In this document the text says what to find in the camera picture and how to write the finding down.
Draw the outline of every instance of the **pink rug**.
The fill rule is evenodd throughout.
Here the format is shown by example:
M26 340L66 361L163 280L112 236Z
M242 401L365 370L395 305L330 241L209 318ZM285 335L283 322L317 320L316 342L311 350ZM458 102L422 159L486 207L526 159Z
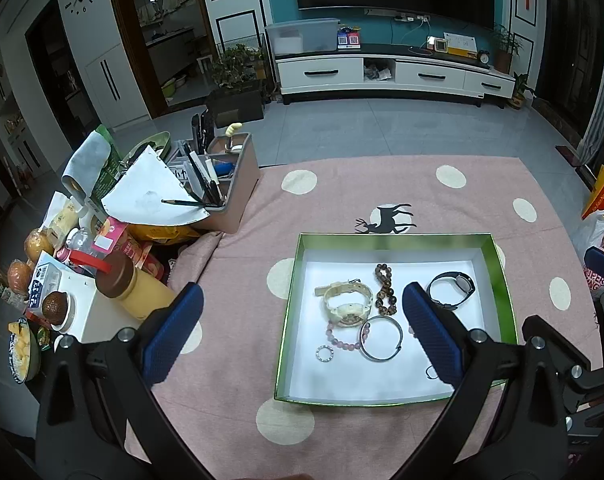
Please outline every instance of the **pink rug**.
M381 222L377 207L396 204L411 204L416 226L410 233L491 232L504 256L518 336L526 317L539 314L593 368L601 366L578 258L519 159L380 156L266 168L239 232L224 235L199 280L204 314L185 353L153 388L176 431L216 478L390 478L427 434L446 401L309 408L272 400L286 259L295 255L298 234L352 233L356 223L363 230L356 219L374 230ZM410 218L395 216L393 228L403 232L396 224ZM401 291L405 284L393 285ZM500 387L492 389L463 456L478 449L500 395ZM127 448L143 456L130 431Z

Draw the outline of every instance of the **teal wall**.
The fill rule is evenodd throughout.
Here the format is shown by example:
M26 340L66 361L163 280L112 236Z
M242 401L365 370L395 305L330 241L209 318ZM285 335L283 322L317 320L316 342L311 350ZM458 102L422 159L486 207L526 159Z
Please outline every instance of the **teal wall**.
M271 0L273 21L289 22L308 18L339 18L345 25L359 25L362 43L392 43L420 45L426 40L428 27L415 23L396 22L389 16L365 16L363 9L311 9L299 10L297 0ZM502 0L495 0L495 22L501 21ZM477 48L492 50L490 32L472 23L440 16L431 17L431 36L442 38L444 32L474 36Z

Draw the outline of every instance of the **white plastic bag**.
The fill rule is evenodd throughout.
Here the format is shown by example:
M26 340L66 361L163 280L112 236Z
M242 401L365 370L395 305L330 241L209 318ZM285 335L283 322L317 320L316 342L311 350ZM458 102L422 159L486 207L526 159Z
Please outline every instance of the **white plastic bag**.
M604 293L604 278L584 265L584 254L590 247L598 247L604 251L604 210L593 211L582 221L574 236L574 243L591 296L597 299Z

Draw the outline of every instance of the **brown bottle cap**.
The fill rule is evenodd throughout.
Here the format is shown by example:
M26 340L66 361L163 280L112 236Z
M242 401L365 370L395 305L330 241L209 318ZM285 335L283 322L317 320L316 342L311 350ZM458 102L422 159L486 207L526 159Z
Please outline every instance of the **brown bottle cap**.
M133 279L135 266L131 258L121 251L108 254L104 262L111 266L111 272L98 270L95 275L95 285L107 298L117 298L127 290L128 284Z

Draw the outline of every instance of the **drawer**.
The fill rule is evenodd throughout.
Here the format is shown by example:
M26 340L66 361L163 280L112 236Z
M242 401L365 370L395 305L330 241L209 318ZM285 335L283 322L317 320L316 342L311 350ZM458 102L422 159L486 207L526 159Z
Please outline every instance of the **drawer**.
M395 82L404 85L414 85L437 88L464 88L464 70L447 66L405 63L398 61L395 68Z
M490 74L467 72L464 80L464 90L478 94L493 94L502 97L512 97L515 82Z
M364 59L355 56L285 61L277 68L283 89L364 81Z

